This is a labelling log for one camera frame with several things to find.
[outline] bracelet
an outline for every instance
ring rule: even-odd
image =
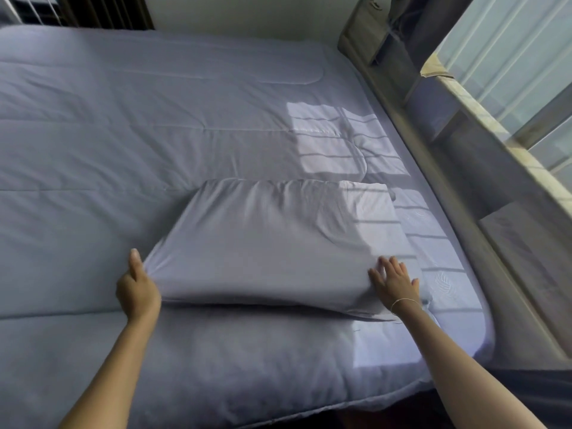
[[[423,308],[423,306],[419,303],[419,301],[412,300],[411,298],[400,298],[400,299],[398,299],[398,300],[395,300],[394,303],[391,304],[390,312],[391,312],[392,315],[397,316],[397,315],[393,312],[393,306],[394,306],[395,304],[397,304],[398,302],[404,301],[404,300],[413,301],[414,303],[419,304],[419,307],[421,307],[421,309]]]

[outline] hand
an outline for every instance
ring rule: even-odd
[[[129,253],[129,272],[117,282],[115,295],[127,315],[128,323],[147,320],[154,325],[157,321],[161,310],[161,294],[145,272],[136,249]]]
[[[383,270],[385,269],[385,280],[383,279]],[[411,305],[420,307],[419,301],[419,279],[410,280],[407,268],[404,263],[397,262],[395,256],[390,259],[380,257],[377,260],[377,269],[368,270],[369,279],[375,288],[377,296],[388,310],[393,306],[393,312],[400,316],[399,313]]]

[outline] dark floor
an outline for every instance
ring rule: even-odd
[[[454,429],[435,390],[419,393],[380,412],[326,411],[267,429]]]

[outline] gray pillow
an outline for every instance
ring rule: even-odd
[[[145,260],[165,302],[307,305],[394,320],[367,270],[396,255],[421,278],[387,187],[212,180]]]

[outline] person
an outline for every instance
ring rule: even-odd
[[[419,279],[410,280],[404,263],[395,257],[380,257],[368,274],[383,305],[403,321],[419,347],[455,427],[545,428],[422,310]],[[117,282],[117,298],[127,324],[60,429],[127,427],[147,342],[161,310],[161,295],[145,273],[137,250],[129,255],[129,272]]]

